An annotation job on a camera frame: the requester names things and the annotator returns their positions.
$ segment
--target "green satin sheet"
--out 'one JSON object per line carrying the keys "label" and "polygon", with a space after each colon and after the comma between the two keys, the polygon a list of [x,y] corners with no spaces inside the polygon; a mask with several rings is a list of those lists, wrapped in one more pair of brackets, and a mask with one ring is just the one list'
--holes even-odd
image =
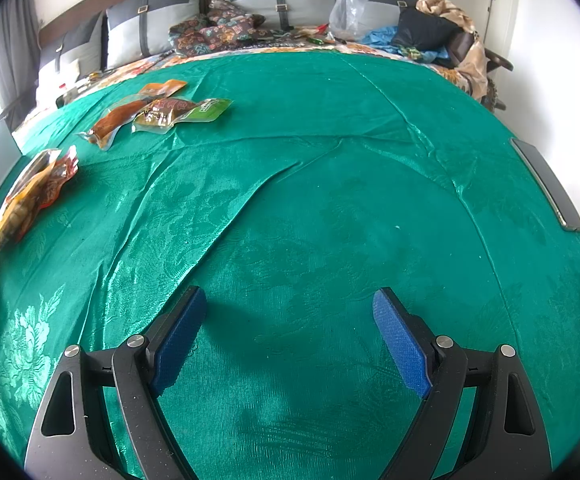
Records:
{"label": "green satin sheet", "polygon": [[[125,126],[108,152],[74,135],[170,78],[234,103],[165,136]],[[430,70],[334,52],[190,62],[67,105],[20,139],[76,144],[80,170],[0,253],[1,441],[23,460],[66,346],[117,346],[195,284],[208,318],[159,403],[199,478],[377,478],[419,405],[372,320],[391,286],[435,333],[518,350],[559,463],[580,437],[580,234],[511,136]]]}

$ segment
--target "plastic bag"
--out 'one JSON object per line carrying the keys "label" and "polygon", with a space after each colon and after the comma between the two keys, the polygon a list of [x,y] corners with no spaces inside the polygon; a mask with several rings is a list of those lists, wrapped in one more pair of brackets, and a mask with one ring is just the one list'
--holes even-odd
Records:
{"label": "plastic bag", "polygon": [[177,79],[169,79],[165,83],[148,83],[137,94],[124,97],[106,108],[90,131],[81,132],[78,136],[106,152],[112,146],[119,128],[132,121],[142,108],[156,99],[171,96],[185,85],[185,81]]}
{"label": "plastic bag", "polygon": [[0,207],[0,250],[12,238],[17,242],[32,227],[39,210],[59,196],[61,187],[79,169],[77,150],[43,150],[24,168]]}
{"label": "plastic bag", "polygon": [[336,38],[360,40],[368,32],[360,19],[368,0],[337,0],[330,13],[330,31]]}
{"label": "plastic bag", "polygon": [[204,99],[198,103],[174,97],[159,99],[141,110],[132,122],[132,131],[164,134],[177,123],[209,123],[231,103],[230,99]]}

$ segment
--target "gray curtain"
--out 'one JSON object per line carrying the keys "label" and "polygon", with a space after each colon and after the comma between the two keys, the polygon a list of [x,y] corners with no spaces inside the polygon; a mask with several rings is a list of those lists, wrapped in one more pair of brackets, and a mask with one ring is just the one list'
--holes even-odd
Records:
{"label": "gray curtain", "polygon": [[38,21],[34,0],[0,5],[0,103],[13,131],[35,107],[39,71]]}

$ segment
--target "screw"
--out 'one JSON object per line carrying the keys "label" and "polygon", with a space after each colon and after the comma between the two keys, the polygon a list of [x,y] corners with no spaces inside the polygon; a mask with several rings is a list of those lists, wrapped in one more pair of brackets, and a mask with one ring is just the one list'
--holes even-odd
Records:
{"label": "screw", "polygon": [[64,351],[64,355],[66,357],[74,357],[78,353],[79,353],[79,345],[70,345]]}
{"label": "screw", "polygon": [[144,344],[144,341],[145,341],[144,336],[142,336],[141,334],[134,334],[128,338],[128,341],[126,341],[126,344],[130,348],[137,348],[138,346],[141,346],[142,344]]}
{"label": "screw", "polygon": [[510,345],[501,345],[501,353],[506,357],[514,357],[516,354],[515,349]]}
{"label": "screw", "polygon": [[450,339],[447,335],[440,335],[436,338],[436,344],[441,346],[441,348],[451,348],[454,341]]}

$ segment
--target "snack package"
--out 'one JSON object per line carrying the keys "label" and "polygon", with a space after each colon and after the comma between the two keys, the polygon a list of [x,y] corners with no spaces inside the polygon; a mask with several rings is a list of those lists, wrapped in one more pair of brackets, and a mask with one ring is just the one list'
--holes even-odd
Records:
{"label": "snack package", "polygon": [[199,103],[169,98],[151,102],[134,118],[133,132],[164,134],[177,123],[209,123],[224,113],[230,99],[205,99]]}
{"label": "snack package", "polygon": [[43,150],[24,168],[0,207],[0,250],[11,238],[17,242],[28,232],[39,210],[59,196],[62,186],[79,169],[77,150]]}
{"label": "snack package", "polygon": [[119,128],[132,121],[145,105],[155,99],[169,97],[185,85],[185,81],[177,79],[169,79],[165,83],[148,83],[137,94],[124,97],[107,108],[89,132],[78,135],[106,152],[112,146]]}

